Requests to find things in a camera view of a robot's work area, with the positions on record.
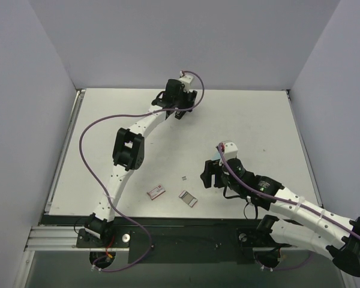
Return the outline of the light blue white stapler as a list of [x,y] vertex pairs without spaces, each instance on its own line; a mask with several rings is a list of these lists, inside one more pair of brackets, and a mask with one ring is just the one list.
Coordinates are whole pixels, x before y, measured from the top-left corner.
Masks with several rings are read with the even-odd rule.
[[217,151],[214,156],[212,157],[212,160],[220,160],[221,157],[220,157],[220,153]]

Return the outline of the black stapler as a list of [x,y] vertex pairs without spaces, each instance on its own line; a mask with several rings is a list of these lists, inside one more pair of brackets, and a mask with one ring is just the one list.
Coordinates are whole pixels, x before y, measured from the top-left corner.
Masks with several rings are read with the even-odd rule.
[[175,118],[181,119],[185,115],[185,111],[176,111]]

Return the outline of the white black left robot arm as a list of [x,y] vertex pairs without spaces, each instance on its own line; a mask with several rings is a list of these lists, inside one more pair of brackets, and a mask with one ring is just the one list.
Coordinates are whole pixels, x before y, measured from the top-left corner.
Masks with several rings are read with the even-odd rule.
[[85,223],[85,231],[96,246],[105,247],[110,243],[115,208],[130,176],[143,163],[145,138],[171,114],[181,119],[186,112],[192,111],[197,96],[197,91],[191,90],[193,79],[193,76],[184,74],[179,79],[168,80],[165,90],[156,96],[148,111],[137,115],[137,122],[130,127],[117,131],[112,152],[113,169],[108,184],[103,184],[94,176],[104,195]]

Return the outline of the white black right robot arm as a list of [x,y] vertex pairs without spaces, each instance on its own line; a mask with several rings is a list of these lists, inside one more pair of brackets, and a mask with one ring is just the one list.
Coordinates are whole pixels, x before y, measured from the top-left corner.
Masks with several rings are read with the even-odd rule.
[[288,244],[321,254],[343,272],[360,277],[360,217],[329,212],[283,184],[244,169],[238,158],[207,160],[200,176],[205,188],[232,190],[255,209],[271,212],[256,230],[262,245]]

